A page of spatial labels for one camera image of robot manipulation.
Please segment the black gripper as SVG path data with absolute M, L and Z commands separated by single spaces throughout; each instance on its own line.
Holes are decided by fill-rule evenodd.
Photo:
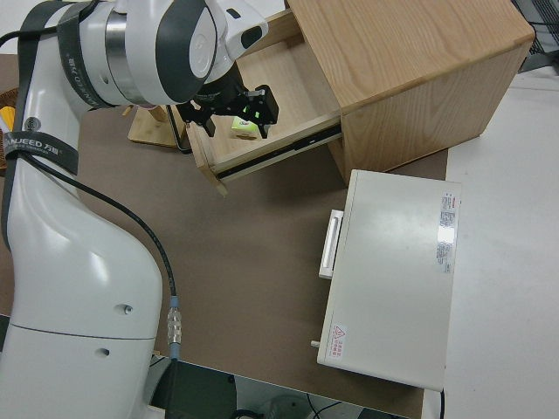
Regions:
M 279 106 L 268 85 L 249 91 L 240 72 L 228 72 L 204 84 L 193 100 L 178 106 L 178 111 L 184 121 L 204 126 L 209 136 L 215 135 L 211 117 L 217 115 L 251 121 L 258 125 L 261 138 L 267 139 L 271 125 L 277 122 Z

